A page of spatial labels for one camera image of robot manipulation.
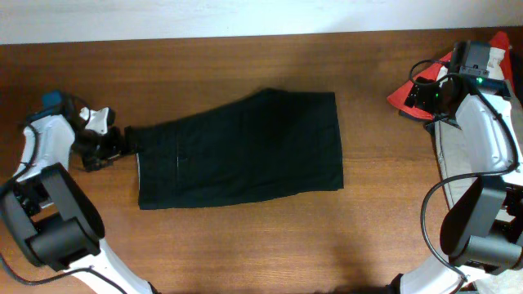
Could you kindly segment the black shorts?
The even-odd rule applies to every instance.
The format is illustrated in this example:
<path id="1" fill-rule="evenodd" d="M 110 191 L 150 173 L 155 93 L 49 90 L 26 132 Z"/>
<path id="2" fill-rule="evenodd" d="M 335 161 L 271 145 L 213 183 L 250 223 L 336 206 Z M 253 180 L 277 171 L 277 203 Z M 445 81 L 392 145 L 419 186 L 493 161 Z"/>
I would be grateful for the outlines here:
<path id="1" fill-rule="evenodd" d="M 332 92 L 268 88 L 129 132 L 142 210 L 257 203 L 344 186 Z"/>

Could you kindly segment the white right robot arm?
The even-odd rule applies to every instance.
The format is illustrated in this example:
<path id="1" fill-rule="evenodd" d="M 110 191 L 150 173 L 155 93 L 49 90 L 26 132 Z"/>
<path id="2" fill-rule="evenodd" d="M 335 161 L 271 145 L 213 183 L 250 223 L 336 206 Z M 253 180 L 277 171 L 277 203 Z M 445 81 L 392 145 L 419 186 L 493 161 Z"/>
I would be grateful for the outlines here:
<path id="1" fill-rule="evenodd" d="M 507 84 L 449 73 L 446 107 L 464 134 L 471 172 L 444 178 L 422 201 L 420 225 L 431 255 L 417 269 L 398 275 L 392 293 L 457 293 L 471 282 L 522 267 L 522 154 L 510 117 Z M 450 208 L 440 246 L 428 237 L 431 196 L 455 181 L 472 183 Z"/>

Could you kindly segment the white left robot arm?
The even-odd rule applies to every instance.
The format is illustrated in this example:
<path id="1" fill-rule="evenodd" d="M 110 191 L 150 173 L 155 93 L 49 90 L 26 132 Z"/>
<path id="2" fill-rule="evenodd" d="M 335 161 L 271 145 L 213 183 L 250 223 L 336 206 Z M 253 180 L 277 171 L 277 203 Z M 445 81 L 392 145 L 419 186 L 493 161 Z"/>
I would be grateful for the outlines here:
<path id="1" fill-rule="evenodd" d="M 96 293 L 155 293 L 105 239 L 94 204 L 69 174 L 76 153 L 88 172 L 132 154 L 127 134 L 114 125 L 110 107 L 92 109 L 62 91 L 42 97 L 42 110 L 24 120 L 25 147 L 14 175 L 1 187 L 1 218 L 29 263 L 55 275 L 28 280 L 2 261 L 18 283 L 39 286 L 72 276 Z"/>

